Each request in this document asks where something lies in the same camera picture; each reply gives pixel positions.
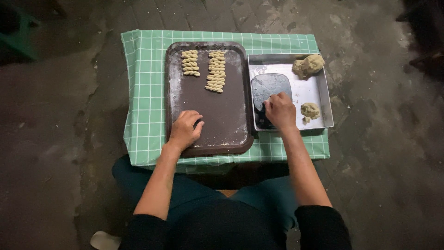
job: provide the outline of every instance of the forearm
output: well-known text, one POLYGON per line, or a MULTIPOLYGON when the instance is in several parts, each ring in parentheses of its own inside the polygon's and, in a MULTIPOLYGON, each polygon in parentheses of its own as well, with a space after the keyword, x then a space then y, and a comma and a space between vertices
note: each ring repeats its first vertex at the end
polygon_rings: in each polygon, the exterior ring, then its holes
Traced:
POLYGON ((282 131, 290 178, 300 205, 332 206, 302 141, 295 128, 282 131))
POLYGON ((137 203, 134 214, 149 214, 162 220, 167 219, 174 172, 180 153, 179 149, 168 144, 163 146, 156 167, 137 203))

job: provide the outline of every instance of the sleeve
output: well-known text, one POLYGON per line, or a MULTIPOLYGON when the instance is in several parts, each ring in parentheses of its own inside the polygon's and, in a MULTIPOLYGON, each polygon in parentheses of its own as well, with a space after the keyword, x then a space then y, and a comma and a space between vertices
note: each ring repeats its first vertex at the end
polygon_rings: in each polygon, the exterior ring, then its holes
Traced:
POLYGON ((349 231, 335 209, 329 206, 300 206, 295 216, 301 231, 301 250, 352 248, 349 231))
POLYGON ((158 217, 148 214, 134 215, 119 250, 163 249, 168 229, 167 222, 158 217))

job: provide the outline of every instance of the green checkered tablecloth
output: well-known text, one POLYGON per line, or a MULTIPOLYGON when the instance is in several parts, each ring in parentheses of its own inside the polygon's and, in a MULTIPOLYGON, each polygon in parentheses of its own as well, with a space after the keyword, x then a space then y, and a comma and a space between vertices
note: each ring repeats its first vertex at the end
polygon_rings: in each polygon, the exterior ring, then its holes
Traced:
MULTIPOLYGON (((152 169, 165 143, 163 106, 164 60, 167 48, 179 41, 235 41, 247 54, 319 53, 313 35, 252 34, 171 30, 133 30, 121 34, 127 59, 130 107, 124 140, 131 164, 152 169)), ((312 159, 330 157, 327 129, 303 131, 312 159)), ((241 155, 179 159, 178 172, 220 173, 228 163, 286 161, 277 133, 258 133, 251 148, 241 155)))

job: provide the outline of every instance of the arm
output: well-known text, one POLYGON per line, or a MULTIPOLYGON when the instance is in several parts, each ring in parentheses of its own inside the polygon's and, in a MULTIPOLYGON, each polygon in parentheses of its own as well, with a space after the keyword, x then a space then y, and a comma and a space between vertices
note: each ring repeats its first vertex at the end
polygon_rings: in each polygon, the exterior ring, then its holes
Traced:
POLYGON ((173 123, 169 141, 162 147, 156 167, 137 203, 134 215, 148 214, 162 220, 167 219, 176 163, 184 149, 200 137, 204 124, 193 125, 202 116, 196 111, 182 111, 173 123))
POLYGON ((310 156, 296 127, 296 107, 281 92, 265 101, 266 116, 281 132, 287 153, 290 178, 300 205, 331 207, 330 200, 311 162, 310 156))

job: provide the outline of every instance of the silver tray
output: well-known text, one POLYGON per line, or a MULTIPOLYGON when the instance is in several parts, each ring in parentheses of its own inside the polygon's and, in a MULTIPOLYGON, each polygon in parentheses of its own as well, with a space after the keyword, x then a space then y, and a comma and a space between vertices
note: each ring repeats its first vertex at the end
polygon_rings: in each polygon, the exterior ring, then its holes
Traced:
MULTIPOLYGON (((334 126, 334 123, 324 68, 307 80, 299 80, 299 77, 291 69, 296 59, 302 60, 309 55, 312 54, 250 54, 248 55, 250 83, 256 75, 265 73, 279 73, 287 76, 290 80, 293 104, 296 106, 296 126, 300 130, 330 128, 334 126), (316 103, 321 110, 321 116, 304 124, 301 105, 306 102, 316 103)), ((258 111, 254 105, 251 106, 254 114, 254 129, 256 131, 276 131, 276 129, 259 128, 256 122, 258 111)))

